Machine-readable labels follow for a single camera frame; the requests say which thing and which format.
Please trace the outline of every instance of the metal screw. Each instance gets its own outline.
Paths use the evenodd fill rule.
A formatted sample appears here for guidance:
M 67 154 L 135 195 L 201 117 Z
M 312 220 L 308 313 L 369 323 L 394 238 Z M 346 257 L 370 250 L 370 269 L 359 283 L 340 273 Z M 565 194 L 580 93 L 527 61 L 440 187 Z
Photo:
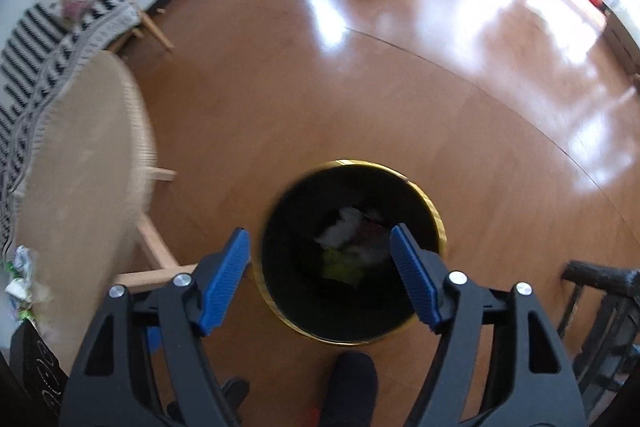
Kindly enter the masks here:
M 453 283 L 453 284 L 464 284 L 466 283 L 466 281 L 468 280 L 468 278 L 466 277 L 466 275 L 462 272 L 451 272 L 449 274 L 449 280 Z
M 533 289 L 531 288 L 531 285 L 529 283 L 519 282 L 518 284 L 516 284 L 516 292 L 518 292 L 520 295 L 531 295 Z
M 178 273 L 178 275 L 174 277 L 174 284 L 180 287 L 190 285 L 191 275 L 189 275 L 188 273 Z
M 122 297 L 124 295 L 124 286 L 122 284 L 113 285 L 109 288 L 109 296 L 113 299 Z

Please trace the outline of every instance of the black chair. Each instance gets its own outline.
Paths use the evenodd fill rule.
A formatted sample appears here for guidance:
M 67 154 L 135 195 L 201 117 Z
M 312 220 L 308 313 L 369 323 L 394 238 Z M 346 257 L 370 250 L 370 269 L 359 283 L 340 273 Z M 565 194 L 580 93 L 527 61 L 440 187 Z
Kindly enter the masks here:
M 589 286 L 605 292 L 591 331 L 573 363 L 584 409 L 589 417 L 605 391 L 619 392 L 631 383 L 629 378 L 623 386 L 616 380 L 616 375 L 637 373 L 634 367 L 640 350 L 634 345 L 634 340 L 640 331 L 640 270 L 571 261 L 561 278 L 575 283 L 573 294 L 558 326 L 558 335 L 561 338 L 571 322 L 584 287 Z M 635 380 L 639 382 L 629 387 L 640 391 L 640 375 L 637 375 Z M 636 393 L 636 400 L 640 401 L 639 399 L 640 394 Z M 617 407 L 620 406 L 620 401 L 621 399 L 618 399 Z M 601 416 L 604 419 L 611 418 L 611 412 L 606 416 L 603 413 Z

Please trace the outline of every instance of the striped blanket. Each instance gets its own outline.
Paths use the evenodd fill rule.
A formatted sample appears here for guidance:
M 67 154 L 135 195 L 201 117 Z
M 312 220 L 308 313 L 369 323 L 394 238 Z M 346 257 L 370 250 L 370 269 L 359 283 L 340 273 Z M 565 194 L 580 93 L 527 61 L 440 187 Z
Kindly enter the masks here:
M 15 223 L 47 108 L 93 55 L 140 22 L 132 0 L 96 2 L 73 28 L 57 12 L 41 2 L 29 8 L 0 54 L 0 265 L 17 246 Z

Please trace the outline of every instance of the hardwood floor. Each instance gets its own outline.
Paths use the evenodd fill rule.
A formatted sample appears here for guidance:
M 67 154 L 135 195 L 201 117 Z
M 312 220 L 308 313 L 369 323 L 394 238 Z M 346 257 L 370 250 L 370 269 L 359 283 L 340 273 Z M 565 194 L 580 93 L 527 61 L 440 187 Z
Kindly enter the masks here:
M 174 0 L 158 22 L 174 53 L 145 39 L 126 55 L 159 164 L 178 172 L 150 214 L 180 263 L 237 226 L 259 248 L 284 188 L 338 158 L 417 183 L 444 221 L 450 269 L 500 289 L 530 282 L 553 321 L 566 261 L 640 259 L 640 98 L 586 0 Z M 588 293 L 569 352 L 597 302 Z M 402 424 L 435 340 L 416 324 L 367 347 L 375 427 Z M 251 380 L 246 427 L 311 427 L 338 349 L 281 323 L 250 274 L 205 345 L 220 380 Z

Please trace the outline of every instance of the trash can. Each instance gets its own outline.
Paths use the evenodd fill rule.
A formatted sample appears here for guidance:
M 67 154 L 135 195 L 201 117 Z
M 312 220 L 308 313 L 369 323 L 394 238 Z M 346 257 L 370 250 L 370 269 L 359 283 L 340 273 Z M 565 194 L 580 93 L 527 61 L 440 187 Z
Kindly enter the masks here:
M 380 340 L 415 317 L 389 252 L 398 223 L 421 248 L 444 254 L 435 206 L 402 174 L 359 160 L 319 166 L 268 217 L 254 258 L 262 295 L 287 325 L 318 341 Z

